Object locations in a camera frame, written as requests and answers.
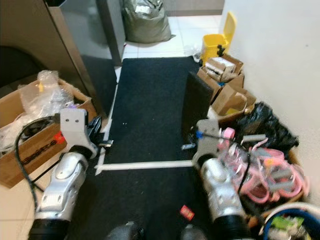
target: black garbage bag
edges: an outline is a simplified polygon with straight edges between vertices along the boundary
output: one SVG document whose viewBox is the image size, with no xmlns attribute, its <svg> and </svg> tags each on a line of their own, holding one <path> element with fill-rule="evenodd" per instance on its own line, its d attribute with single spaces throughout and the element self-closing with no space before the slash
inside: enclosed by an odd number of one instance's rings
<svg viewBox="0 0 320 240">
<path fill-rule="evenodd" d="M 172 37 L 161 0 L 124 0 L 122 15 L 128 41 L 149 44 Z"/>
<path fill-rule="evenodd" d="M 279 122 L 270 106 L 264 102 L 255 104 L 253 111 L 236 121 L 236 140 L 239 142 L 245 135 L 265 134 L 268 138 L 263 147 L 277 149 L 288 159 L 289 150 L 299 145 L 287 127 Z M 253 146 L 256 142 L 247 143 L 245 147 Z"/>
</svg>

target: gray sack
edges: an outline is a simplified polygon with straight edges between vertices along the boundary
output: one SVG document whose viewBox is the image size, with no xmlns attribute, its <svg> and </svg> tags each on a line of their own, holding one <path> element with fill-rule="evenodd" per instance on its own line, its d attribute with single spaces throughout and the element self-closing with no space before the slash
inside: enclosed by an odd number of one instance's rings
<svg viewBox="0 0 320 240">
<path fill-rule="evenodd" d="M 168 17 L 160 0 L 123 0 L 126 39 L 135 43 L 156 43 L 171 38 Z"/>
</svg>

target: red item on floor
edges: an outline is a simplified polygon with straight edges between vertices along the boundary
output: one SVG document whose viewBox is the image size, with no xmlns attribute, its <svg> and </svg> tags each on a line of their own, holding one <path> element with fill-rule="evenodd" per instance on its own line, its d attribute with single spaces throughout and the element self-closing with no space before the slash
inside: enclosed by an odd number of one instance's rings
<svg viewBox="0 0 320 240">
<path fill-rule="evenodd" d="M 195 216 L 195 213 L 191 211 L 191 209 L 188 208 L 186 205 L 183 205 L 183 207 L 180 210 L 180 214 L 184 216 L 188 221 L 191 221 L 192 218 Z"/>
</svg>

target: tile floor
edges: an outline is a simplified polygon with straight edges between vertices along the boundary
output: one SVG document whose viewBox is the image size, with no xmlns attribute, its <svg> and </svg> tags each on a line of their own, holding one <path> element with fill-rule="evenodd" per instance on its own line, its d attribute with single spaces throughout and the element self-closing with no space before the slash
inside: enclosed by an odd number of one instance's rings
<svg viewBox="0 0 320 240">
<path fill-rule="evenodd" d="M 169 17 L 171 32 L 175 37 L 160 43 L 132 43 L 128 42 L 124 48 L 125 58 L 159 58 L 185 57 L 189 55 L 187 46 L 201 47 L 205 34 L 218 33 L 221 16 L 181 16 Z M 117 79 L 121 67 L 116 67 Z M 58 160 L 56 155 L 39 167 L 31 177 L 36 177 L 44 169 Z M 50 181 L 51 172 L 40 179 L 39 184 L 46 187 Z M 25 181 L 15 187 L 7 189 L 0 185 L 0 240 L 26 240 L 33 222 L 33 202 Z"/>
</svg>

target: yellow bucket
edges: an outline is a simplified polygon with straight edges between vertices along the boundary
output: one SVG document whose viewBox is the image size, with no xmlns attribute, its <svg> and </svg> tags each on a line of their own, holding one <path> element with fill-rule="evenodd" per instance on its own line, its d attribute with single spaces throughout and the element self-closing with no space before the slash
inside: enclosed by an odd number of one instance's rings
<svg viewBox="0 0 320 240">
<path fill-rule="evenodd" d="M 223 34 L 208 34 L 203 36 L 201 55 L 203 65 L 206 64 L 209 58 L 218 57 L 218 45 L 225 48 L 224 53 L 228 52 L 230 43 L 236 31 L 236 25 L 237 22 L 234 15 L 231 12 L 228 12 L 223 28 Z"/>
</svg>

